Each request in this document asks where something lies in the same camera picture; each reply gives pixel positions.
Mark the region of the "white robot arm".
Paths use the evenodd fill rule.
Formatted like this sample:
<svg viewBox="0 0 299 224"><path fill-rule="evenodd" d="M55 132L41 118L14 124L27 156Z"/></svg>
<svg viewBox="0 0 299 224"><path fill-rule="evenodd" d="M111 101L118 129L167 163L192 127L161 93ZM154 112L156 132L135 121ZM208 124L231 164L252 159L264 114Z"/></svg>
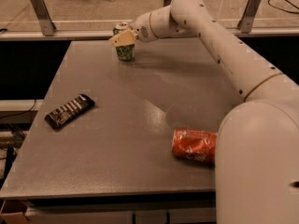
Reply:
<svg viewBox="0 0 299 224"><path fill-rule="evenodd" d="M171 0L110 39L196 37L235 90L239 103L218 129L218 224L299 224L299 87L208 12L203 0Z"/></svg>

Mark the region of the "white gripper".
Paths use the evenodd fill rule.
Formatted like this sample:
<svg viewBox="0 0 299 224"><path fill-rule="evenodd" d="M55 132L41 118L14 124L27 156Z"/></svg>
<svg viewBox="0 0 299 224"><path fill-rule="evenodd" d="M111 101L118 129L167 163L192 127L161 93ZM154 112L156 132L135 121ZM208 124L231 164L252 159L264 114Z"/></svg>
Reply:
<svg viewBox="0 0 299 224"><path fill-rule="evenodd" d="M150 29L150 15L151 13L145 13L137 17L132 23L131 29L123 30L122 32L113 35L109 41L116 47L133 45L137 39L142 42L150 42L153 40L153 33Z"/></svg>

